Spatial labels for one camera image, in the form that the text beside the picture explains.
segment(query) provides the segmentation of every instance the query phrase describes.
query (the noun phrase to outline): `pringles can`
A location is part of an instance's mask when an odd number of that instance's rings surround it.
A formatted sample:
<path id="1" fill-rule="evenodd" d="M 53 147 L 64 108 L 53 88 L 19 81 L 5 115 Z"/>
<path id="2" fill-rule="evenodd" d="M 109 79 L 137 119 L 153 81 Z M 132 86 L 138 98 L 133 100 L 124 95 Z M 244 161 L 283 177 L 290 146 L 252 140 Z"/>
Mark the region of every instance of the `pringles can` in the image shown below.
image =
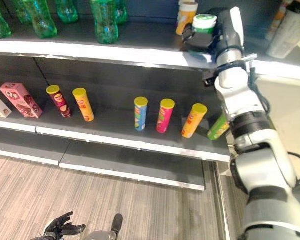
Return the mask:
<path id="1" fill-rule="evenodd" d="M 164 134 L 167 131 L 175 105 L 172 99 L 166 98 L 161 101 L 158 122 L 156 124 L 156 131 L 158 133 Z"/>
<path id="2" fill-rule="evenodd" d="M 227 118 L 223 113 L 219 119 L 215 122 L 212 128 L 208 132 L 208 138 L 212 141 L 217 140 L 220 138 L 225 131 L 229 129 L 229 123 L 227 122 Z"/>
<path id="3" fill-rule="evenodd" d="M 201 103 L 194 104 L 183 126 L 182 136 L 187 139 L 191 138 L 207 112 L 208 108 L 205 105 Z"/>
<path id="4" fill-rule="evenodd" d="M 55 106 L 58 108 L 62 117 L 70 118 L 72 113 L 58 85 L 51 85 L 46 88 L 46 93 L 49 94 Z"/>
<path id="5" fill-rule="evenodd" d="M 86 122 L 91 122 L 95 119 L 94 112 L 92 111 L 87 91 L 80 87 L 76 88 L 72 91 L 72 94 L 76 100 L 76 103 L 78 104 L 80 111 L 82 113 L 82 116 Z"/>
<path id="6" fill-rule="evenodd" d="M 143 96 L 134 99 L 134 127 L 142 131 L 146 127 L 148 99 Z"/>

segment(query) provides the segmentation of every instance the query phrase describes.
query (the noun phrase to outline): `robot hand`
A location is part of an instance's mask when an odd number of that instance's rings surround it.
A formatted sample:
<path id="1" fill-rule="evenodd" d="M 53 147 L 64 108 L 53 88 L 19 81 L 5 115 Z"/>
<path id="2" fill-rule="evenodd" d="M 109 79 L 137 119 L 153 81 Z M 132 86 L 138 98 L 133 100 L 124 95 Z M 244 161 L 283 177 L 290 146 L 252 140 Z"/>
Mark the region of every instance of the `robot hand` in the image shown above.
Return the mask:
<path id="1" fill-rule="evenodd" d="M 44 237 L 60 240 L 63 236 L 74 236 L 82 233 L 86 229 L 86 225 L 72 225 L 72 222 L 65 224 L 73 214 L 71 211 L 53 220 L 45 229 Z"/>

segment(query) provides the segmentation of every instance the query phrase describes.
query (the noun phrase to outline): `orange chip can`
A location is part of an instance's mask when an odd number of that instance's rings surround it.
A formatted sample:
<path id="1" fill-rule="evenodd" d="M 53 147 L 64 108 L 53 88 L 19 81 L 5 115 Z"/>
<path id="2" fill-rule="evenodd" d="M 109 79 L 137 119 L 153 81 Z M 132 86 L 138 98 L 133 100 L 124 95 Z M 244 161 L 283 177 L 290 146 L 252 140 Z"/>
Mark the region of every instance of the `orange chip can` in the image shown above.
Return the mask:
<path id="1" fill-rule="evenodd" d="M 82 116 L 84 118 L 84 120 L 86 122 L 91 122 L 95 119 L 95 115 L 94 112 L 92 111 L 89 99 L 88 99 L 88 95 L 87 95 L 87 91 L 80 87 L 80 88 L 76 88 L 75 90 L 73 90 L 72 92 L 76 103 L 78 104 L 80 111 L 82 113 Z"/>
<path id="2" fill-rule="evenodd" d="M 192 106 L 192 110 L 183 126 L 182 136 L 189 139 L 193 136 L 200 122 L 204 118 L 208 111 L 208 108 L 200 103 L 196 103 Z"/>

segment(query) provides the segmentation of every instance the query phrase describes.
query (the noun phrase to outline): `store shelf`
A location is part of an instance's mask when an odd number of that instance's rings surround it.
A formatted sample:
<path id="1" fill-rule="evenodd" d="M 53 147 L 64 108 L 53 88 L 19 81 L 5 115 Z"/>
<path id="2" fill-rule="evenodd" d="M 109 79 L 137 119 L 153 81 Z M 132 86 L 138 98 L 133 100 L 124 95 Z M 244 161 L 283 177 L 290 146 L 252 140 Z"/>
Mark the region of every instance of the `store shelf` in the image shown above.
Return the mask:
<path id="1" fill-rule="evenodd" d="M 86 142 L 71 142 L 60 167 L 193 190 L 205 190 L 203 162 Z"/>
<path id="2" fill-rule="evenodd" d="M 113 45 L 99 44 L 95 38 L 94 21 L 80 19 L 62 24 L 56 19 L 58 36 L 39 39 L 31 25 L 17 19 L 9 24 L 12 36 L 0 39 L 0 55 L 68 59 L 88 62 L 118 63 L 147 68 L 203 69 L 216 66 L 208 54 L 182 51 L 182 40 L 173 24 L 129 22 L 119 27 L 119 41 Z M 245 54 L 258 54 L 256 73 L 300 79 L 300 48 L 286 59 L 266 55 L 269 42 L 253 31 L 245 34 Z"/>
<path id="3" fill-rule="evenodd" d="M 39 39 L 31 25 L 12 19 L 9 24 L 13 34 L 0 39 L 0 54 L 151 68 L 214 68 L 211 56 L 180 51 L 182 40 L 172 24 L 129 22 L 119 27 L 118 43 L 102 45 L 96 40 L 92 19 L 80 19 L 75 24 L 55 22 L 58 36 Z"/>
<path id="4" fill-rule="evenodd" d="M 42 116 L 24 118 L 15 109 L 8 118 L 0 118 L 0 128 L 13 129 L 14 124 L 36 126 L 38 134 L 81 140 L 92 143 L 116 145 L 145 151 L 180 155 L 209 161 L 228 162 L 230 153 L 225 137 L 211 141 L 206 137 L 208 121 L 203 120 L 201 127 L 192 138 L 181 136 L 183 121 L 181 117 L 171 119 L 165 134 L 156 132 L 157 113 L 149 113 L 146 128 L 139 132 L 134 128 L 133 110 L 97 109 L 96 119 L 85 122 L 80 111 L 73 108 L 71 118 L 62 118 L 53 103 L 47 103 Z"/>
<path id="5" fill-rule="evenodd" d="M 0 129 L 0 155 L 58 165 L 70 140 Z"/>

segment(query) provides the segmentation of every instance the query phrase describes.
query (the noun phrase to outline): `white shelf edge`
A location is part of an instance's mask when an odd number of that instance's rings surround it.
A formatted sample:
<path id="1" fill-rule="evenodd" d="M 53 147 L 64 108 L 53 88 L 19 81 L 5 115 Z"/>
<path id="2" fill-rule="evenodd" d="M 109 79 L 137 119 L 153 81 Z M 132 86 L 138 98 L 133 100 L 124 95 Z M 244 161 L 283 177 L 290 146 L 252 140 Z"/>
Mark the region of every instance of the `white shelf edge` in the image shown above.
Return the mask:
<path id="1" fill-rule="evenodd" d="M 209 54 L 200 54 L 201 61 L 188 52 L 147 48 L 127 48 L 57 42 L 0 41 L 0 53 L 16 56 L 37 55 L 50 59 L 99 59 L 136 63 L 147 68 L 160 68 L 159 65 L 202 69 L 212 63 Z"/>
<path id="2" fill-rule="evenodd" d="M 92 135 L 87 133 L 58 130 L 58 129 L 52 129 L 47 127 L 39 127 L 39 126 L 36 128 L 36 132 L 38 134 L 63 137 L 63 138 L 69 138 L 74 140 L 81 140 L 88 143 L 91 142 L 91 143 L 117 145 L 117 146 L 122 146 L 127 148 L 138 149 L 138 150 L 154 151 L 154 152 L 160 152 L 166 154 L 180 155 L 185 157 L 199 158 L 204 161 L 212 160 L 212 161 L 219 161 L 225 163 L 228 163 L 230 161 L 230 156 L 228 155 L 221 155 L 221 154 L 205 152 L 205 151 L 189 150 L 189 149 L 165 146 L 159 144 L 152 144 L 152 143 L 147 143 L 142 141 L 126 140 L 121 138 Z"/>
<path id="3" fill-rule="evenodd" d="M 24 124 L 6 122 L 6 121 L 0 121 L 0 128 L 29 132 L 29 133 L 36 132 L 36 126 L 24 125 Z"/>
<path id="4" fill-rule="evenodd" d="M 14 152 L 9 152 L 9 151 L 0 150 L 0 156 L 23 159 L 23 160 L 28 160 L 31 162 L 36 162 L 36 163 L 41 163 L 41 164 L 49 164 L 49 165 L 58 166 L 58 161 L 55 161 L 55 160 L 51 160 L 51 159 L 47 159 L 47 158 L 43 158 L 43 157 L 25 155 L 25 154 L 20 154 L 20 153 L 14 153 Z"/>
<path id="5" fill-rule="evenodd" d="M 255 73 L 258 75 L 300 80 L 300 66 L 260 60 L 254 60 L 253 66 L 255 67 Z"/>
<path id="6" fill-rule="evenodd" d="M 203 185 L 195 185 L 195 184 L 189 184 L 179 181 L 173 181 L 173 180 L 167 180 L 162 178 L 156 178 L 151 176 L 144 176 L 139 174 L 133 174 L 133 173 L 127 173 L 127 172 L 119 172 L 119 171 L 112 171 L 112 170 L 106 170 L 106 169 L 100 169 L 100 168 L 94 168 L 94 167 L 88 167 L 88 166 L 81 166 L 81 165 L 73 165 L 73 164 L 67 164 L 67 163 L 60 163 L 60 168 L 63 169 L 71 169 L 71 170 L 78 170 L 82 172 L 89 172 L 94 174 L 101 174 L 101 175 L 108 175 L 108 176 L 115 176 L 125 179 L 133 179 L 137 181 L 142 182 L 149 182 L 149 183 L 156 183 L 156 184 L 162 184 L 162 185 L 169 185 L 173 187 L 179 187 L 179 188 L 187 188 L 192 190 L 199 190 L 204 191 L 206 187 Z"/>

